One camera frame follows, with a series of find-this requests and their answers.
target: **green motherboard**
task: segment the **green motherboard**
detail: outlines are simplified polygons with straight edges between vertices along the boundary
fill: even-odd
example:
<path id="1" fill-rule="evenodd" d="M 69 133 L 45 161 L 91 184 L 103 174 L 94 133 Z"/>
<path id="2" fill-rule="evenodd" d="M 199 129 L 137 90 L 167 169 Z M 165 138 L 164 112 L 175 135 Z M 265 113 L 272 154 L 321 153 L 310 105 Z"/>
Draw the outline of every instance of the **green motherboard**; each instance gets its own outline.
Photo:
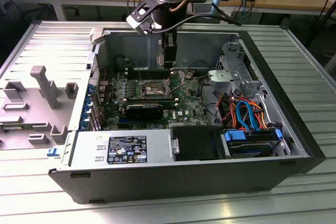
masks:
<path id="1" fill-rule="evenodd" d="M 134 80 L 124 74 L 108 80 L 109 99 L 103 99 L 102 130 L 168 129 L 176 125 L 207 125 L 207 117 L 199 97 L 199 78 L 192 73 L 175 72 L 162 80 Z M 160 104 L 163 116 L 159 120 L 129 120 L 125 114 L 130 104 Z"/>

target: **circuit board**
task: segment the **circuit board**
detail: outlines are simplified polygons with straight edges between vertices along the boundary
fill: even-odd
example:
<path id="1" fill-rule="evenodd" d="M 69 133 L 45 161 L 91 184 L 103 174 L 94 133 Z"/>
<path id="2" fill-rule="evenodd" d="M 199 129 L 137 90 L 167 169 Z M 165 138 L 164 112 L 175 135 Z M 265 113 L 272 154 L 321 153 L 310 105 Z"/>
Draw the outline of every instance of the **circuit board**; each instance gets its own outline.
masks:
<path id="1" fill-rule="evenodd" d="M 163 92 L 161 83 L 169 90 L 165 96 L 168 100 L 157 101 Z M 169 87 L 166 83 L 167 80 L 128 80 L 122 74 L 112 78 L 109 81 L 113 92 L 110 94 L 111 99 L 101 104 L 106 118 L 102 130 L 154 130 L 168 129 L 175 125 L 207 125 L 207 117 L 199 98 L 198 78 L 184 79 L 181 85 L 181 77 L 175 74 L 169 79 Z M 140 103 L 162 104 L 162 118 L 154 121 L 129 121 L 124 115 L 126 98 L 128 102 L 132 102 L 132 99 L 138 101 L 144 93 L 147 94 L 147 100 Z"/>

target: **motherboard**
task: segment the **motherboard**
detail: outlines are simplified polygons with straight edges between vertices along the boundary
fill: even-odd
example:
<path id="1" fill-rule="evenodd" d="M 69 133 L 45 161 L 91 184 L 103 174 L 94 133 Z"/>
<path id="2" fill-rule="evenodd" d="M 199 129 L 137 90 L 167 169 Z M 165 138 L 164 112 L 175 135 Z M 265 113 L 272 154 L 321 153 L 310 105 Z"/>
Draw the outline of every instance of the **motherboard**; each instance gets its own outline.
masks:
<path id="1" fill-rule="evenodd" d="M 135 74 L 118 73 L 101 81 L 102 130 L 207 125 L 199 95 L 199 77 L 194 77 L 191 71 L 169 72 L 165 79 L 143 71 Z"/>

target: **power supply label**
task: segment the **power supply label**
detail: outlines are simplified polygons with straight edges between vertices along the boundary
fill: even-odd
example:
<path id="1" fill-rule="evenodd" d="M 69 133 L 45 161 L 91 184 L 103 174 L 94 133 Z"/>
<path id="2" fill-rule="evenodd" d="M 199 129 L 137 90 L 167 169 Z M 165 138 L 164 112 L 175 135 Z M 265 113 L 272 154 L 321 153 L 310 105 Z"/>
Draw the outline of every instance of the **power supply label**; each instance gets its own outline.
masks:
<path id="1" fill-rule="evenodd" d="M 146 136 L 110 137 L 107 162 L 111 164 L 146 163 Z"/>

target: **lab floor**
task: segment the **lab floor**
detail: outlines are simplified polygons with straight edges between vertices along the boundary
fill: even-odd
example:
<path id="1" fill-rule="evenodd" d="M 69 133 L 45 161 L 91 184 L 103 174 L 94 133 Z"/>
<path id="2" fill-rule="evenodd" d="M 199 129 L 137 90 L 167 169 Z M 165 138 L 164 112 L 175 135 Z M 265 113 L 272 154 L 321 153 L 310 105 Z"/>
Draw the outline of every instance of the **lab floor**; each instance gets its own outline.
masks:
<path id="1" fill-rule="evenodd" d="M 23 3 L 18 3 L 18 6 L 22 10 L 38 7 L 34 4 Z M 78 6 L 78 9 L 80 10 L 79 16 L 76 16 L 75 11 L 72 9 L 66 10 L 68 20 L 97 21 L 97 12 L 94 6 Z M 101 6 L 100 9 L 101 21 L 124 21 L 127 12 L 125 7 Z M 0 65 L 6 60 L 29 26 L 28 18 L 25 17 L 25 20 L 22 20 L 19 13 L 18 8 L 11 4 L 7 7 L 5 15 L 0 15 Z M 30 13 L 28 16 L 30 19 L 37 20 L 56 20 L 53 14 L 47 15 L 46 12 Z M 251 19 L 249 19 L 249 24 L 258 24 L 259 18 L 260 14 L 252 14 Z M 275 14 L 264 14 L 263 24 L 265 24 L 265 20 L 266 24 L 274 25 L 278 18 Z M 281 24 L 287 26 L 304 44 L 310 27 L 314 24 L 315 20 L 315 16 L 290 15 L 290 17 L 285 18 Z M 327 59 L 323 56 L 322 52 L 325 50 L 336 51 L 335 36 L 336 23 L 328 21 L 309 48 L 309 51 L 323 66 L 327 63 Z M 332 73 L 332 76 L 336 78 L 336 70 Z"/>

